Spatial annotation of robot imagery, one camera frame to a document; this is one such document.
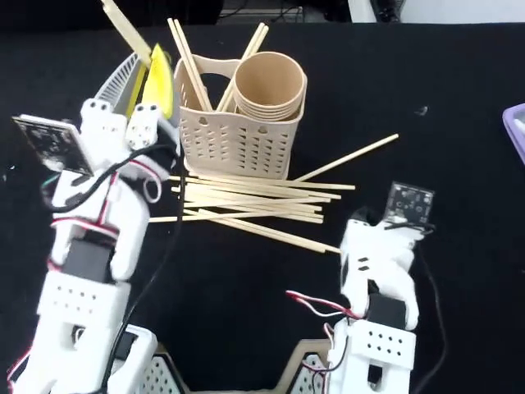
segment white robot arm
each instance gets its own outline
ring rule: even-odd
[[[127,281],[135,271],[148,225],[144,200],[158,200],[160,183],[178,161],[176,122],[165,119],[154,103],[137,105],[129,124],[125,116],[113,113],[109,102],[95,98],[84,102],[81,116],[82,134],[64,122],[16,118],[43,162],[62,169],[51,204],[75,206],[53,214],[52,269],[43,285],[30,357],[23,373],[11,382],[16,394],[89,393],[101,388],[128,304]],[[136,149],[153,147],[162,136],[173,151],[137,154],[141,151]],[[56,159],[61,151],[69,156]],[[85,202],[75,204],[103,173],[133,153],[136,157],[112,172]],[[132,187],[133,181],[140,180],[144,180],[144,195]],[[148,192],[151,180],[157,186],[155,198]],[[78,327],[84,331],[73,341]],[[133,340],[120,363],[114,364],[119,369],[109,379],[109,393],[135,392],[157,347],[155,336],[142,328],[129,326],[126,335]]]
[[[340,247],[341,293],[364,318],[343,318],[335,326],[328,354],[330,394],[409,392],[416,345],[411,331],[419,316],[409,269],[416,242],[433,228],[428,223],[433,195],[394,183],[378,224],[368,222],[364,212],[348,221]]]

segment paper cup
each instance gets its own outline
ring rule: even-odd
[[[243,115],[246,115],[247,117],[251,117],[252,119],[258,120],[258,121],[288,121],[290,119],[294,119],[299,114],[300,107],[295,112],[288,112],[288,113],[280,113],[277,115],[262,115],[262,114],[254,114],[252,112],[246,112],[243,111],[239,106],[236,106],[236,112],[241,113]]]
[[[301,66],[282,53],[256,53],[239,64],[234,76],[234,100],[255,118],[288,117],[301,104],[306,77]]]

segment black table surface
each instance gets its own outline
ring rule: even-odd
[[[186,31],[194,53],[232,58],[253,26]],[[393,180],[436,191],[437,231],[422,247],[441,290],[450,350],[428,393],[523,392],[525,174],[501,114],[525,102],[524,35],[525,25],[276,25],[263,45],[291,55],[308,75],[290,179],[390,134],[400,138],[315,178],[358,186],[326,208],[324,224],[256,222],[338,245],[356,208],[382,211]],[[168,28],[144,36],[176,52]],[[0,364],[7,368],[34,334],[53,242],[38,192],[47,171],[10,116],[78,119],[83,100],[129,49],[115,31],[86,31],[3,36],[0,51]],[[168,193],[153,207],[153,214],[174,211]],[[301,338],[323,337],[322,319],[284,290],[342,302],[339,258],[214,223],[183,228],[176,255],[134,323],[157,334],[194,390],[272,387]],[[156,267],[170,233],[168,224],[148,229],[135,289]],[[420,267],[416,261],[414,382],[441,351]]]

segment plastic basket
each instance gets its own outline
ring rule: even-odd
[[[226,78],[233,76],[240,62],[197,55],[194,60],[200,74]],[[295,132],[304,113],[306,89],[291,120],[261,122],[233,112],[193,109],[200,108],[199,101],[181,60],[174,81],[174,89],[180,93],[180,139],[190,171],[286,179]]]

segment perforated plastic panel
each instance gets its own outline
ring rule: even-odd
[[[354,323],[349,352],[371,360],[413,368],[416,336],[381,324],[359,320]]]
[[[322,364],[321,358],[318,355],[307,355],[304,361],[313,368],[325,368],[325,366]],[[291,386],[290,394],[321,394],[323,377],[320,373],[318,373],[313,380],[314,386],[312,386],[313,374],[314,372],[305,367],[302,367],[297,374],[297,378]]]
[[[194,59],[202,73],[231,77],[235,70],[224,61],[198,56]],[[181,61],[176,66],[175,90],[180,94],[180,138],[189,169],[206,174],[286,179],[306,90],[300,109],[286,121],[256,121],[232,112],[199,111],[196,93]]]
[[[151,364],[144,371],[144,377],[135,394],[184,394],[171,375],[166,361],[154,356]]]
[[[141,77],[140,70],[139,55],[132,53],[107,78],[95,98],[108,101],[115,108],[115,113],[125,115],[134,93],[135,82]]]
[[[38,314],[55,314],[80,326],[116,326],[126,307],[130,285],[97,283],[50,271],[43,284]]]

